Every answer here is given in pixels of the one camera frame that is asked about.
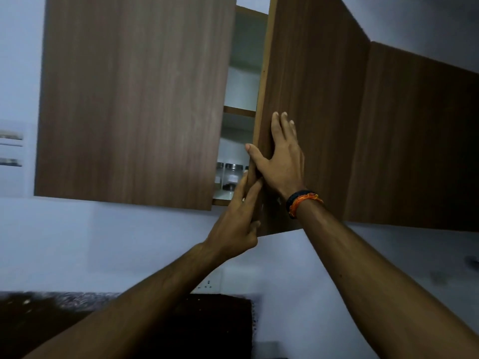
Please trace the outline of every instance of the person's right hand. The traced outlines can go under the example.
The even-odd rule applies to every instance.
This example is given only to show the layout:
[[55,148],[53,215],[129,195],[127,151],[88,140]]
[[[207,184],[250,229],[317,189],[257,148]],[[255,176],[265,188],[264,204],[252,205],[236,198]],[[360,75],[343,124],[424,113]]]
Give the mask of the person's right hand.
[[263,174],[266,183],[276,190],[284,200],[297,191],[304,190],[304,154],[296,138],[296,126],[288,122],[288,114],[279,117],[273,113],[271,134],[275,149],[271,160],[263,157],[253,144],[246,144],[246,151],[253,159],[256,167]]

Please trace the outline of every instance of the spice jar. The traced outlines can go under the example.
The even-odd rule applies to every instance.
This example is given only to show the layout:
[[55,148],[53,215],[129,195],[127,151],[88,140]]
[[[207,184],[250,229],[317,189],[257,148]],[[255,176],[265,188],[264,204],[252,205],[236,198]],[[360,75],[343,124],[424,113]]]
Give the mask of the spice jar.
[[222,162],[216,163],[216,176],[215,176],[215,190],[221,190],[223,186],[223,168],[225,164]]
[[223,190],[234,191],[243,176],[243,165],[226,164],[223,178]]

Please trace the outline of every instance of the person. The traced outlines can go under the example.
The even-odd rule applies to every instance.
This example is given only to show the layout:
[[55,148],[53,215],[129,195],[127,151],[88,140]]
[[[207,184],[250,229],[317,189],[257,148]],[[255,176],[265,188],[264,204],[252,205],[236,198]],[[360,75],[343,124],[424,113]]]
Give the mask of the person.
[[[264,181],[284,200],[305,190],[304,155],[287,114],[271,122],[275,151],[264,158],[246,149]],[[212,270],[254,248],[250,223],[263,180],[246,193],[247,177],[203,243],[47,341],[28,359],[124,358]],[[296,217],[339,290],[359,330],[381,358],[479,358],[479,338],[434,296],[337,220],[316,199],[297,205]]]

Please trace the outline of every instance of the cabinet door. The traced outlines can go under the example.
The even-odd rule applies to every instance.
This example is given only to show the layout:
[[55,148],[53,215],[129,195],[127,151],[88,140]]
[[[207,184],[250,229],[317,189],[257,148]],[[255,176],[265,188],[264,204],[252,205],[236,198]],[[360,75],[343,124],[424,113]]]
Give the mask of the cabinet door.
[[[368,51],[367,36],[341,0],[271,0],[253,143],[271,158],[271,116],[287,111],[305,154],[306,184],[338,217],[346,202]],[[298,228],[274,194],[261,198],[261,235]]]
[[344,219],[479,230],[479,75],[373,43]]
[[236,0],[47,0],[35,195],[211,209]]

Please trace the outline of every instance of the person's right arm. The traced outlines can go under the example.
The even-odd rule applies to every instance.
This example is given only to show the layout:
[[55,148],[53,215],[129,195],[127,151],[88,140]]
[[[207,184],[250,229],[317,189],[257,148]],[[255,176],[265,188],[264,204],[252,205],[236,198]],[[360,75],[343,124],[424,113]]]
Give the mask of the person's right arm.
[[[281,119],[273,115],[271,130],[276,145],[271,160],[254,145],[246,149],[267,184],[286,200],[305,188],[304,155],[285,113]],[[479,358],[474,331],[322,204],[305,200],[296,215],[356,325],[380,357]]]

